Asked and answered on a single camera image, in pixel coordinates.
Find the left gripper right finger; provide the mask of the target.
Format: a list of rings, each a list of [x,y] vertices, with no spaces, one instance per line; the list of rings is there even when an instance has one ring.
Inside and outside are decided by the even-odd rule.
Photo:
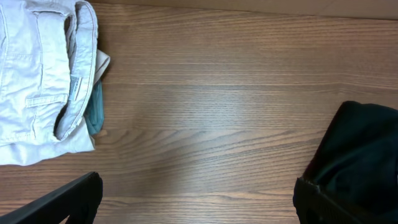
[[[300,223],[397,223],[397,177],[300,177],[293,203]]]

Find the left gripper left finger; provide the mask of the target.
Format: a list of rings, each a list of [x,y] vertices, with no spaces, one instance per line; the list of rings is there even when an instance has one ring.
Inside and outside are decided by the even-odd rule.
[[[103,198],[103,181],[97,172],[78,179],[1,216],[1,224],[91,224]]]

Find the black t-shirt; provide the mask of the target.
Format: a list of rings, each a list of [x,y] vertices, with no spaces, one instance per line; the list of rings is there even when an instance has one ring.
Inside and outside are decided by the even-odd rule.
[[[397,110],[343,102],[303,177],[397,223]]]

